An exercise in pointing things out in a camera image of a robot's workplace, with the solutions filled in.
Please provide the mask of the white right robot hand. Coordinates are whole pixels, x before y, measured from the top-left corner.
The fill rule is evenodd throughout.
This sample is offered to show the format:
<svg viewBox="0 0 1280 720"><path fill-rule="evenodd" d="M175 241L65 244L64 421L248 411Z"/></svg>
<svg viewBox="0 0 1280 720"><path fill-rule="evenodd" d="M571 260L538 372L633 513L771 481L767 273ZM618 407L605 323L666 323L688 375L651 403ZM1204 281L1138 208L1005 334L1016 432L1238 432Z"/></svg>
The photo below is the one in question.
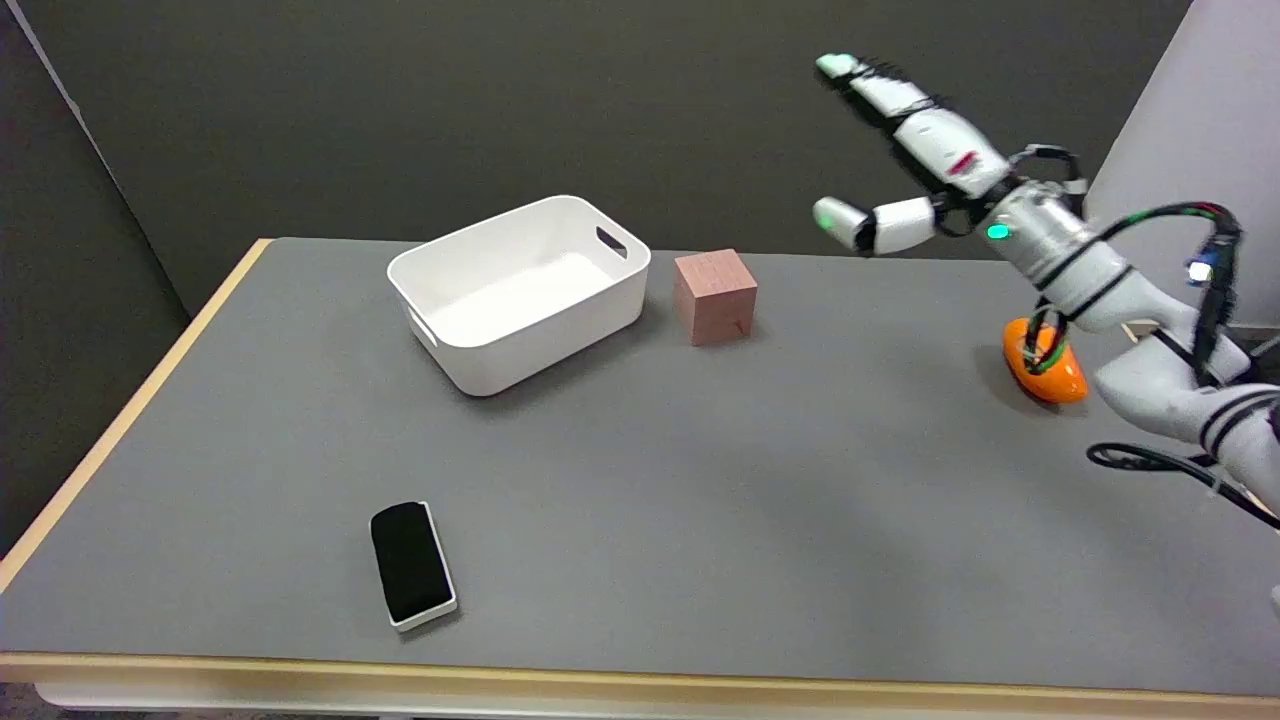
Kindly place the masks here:
<svg viewBox="0 0 1280 720"><path fill-rule="evenodd" d="M828 53L815 60L820 78L890 142L925 195L873 209L833 197L812 209L815 224L863 258L914 249L937 234L951 211L983 220L1018 186L1011 163L965 118L920 90L891 63Z"/></svg>

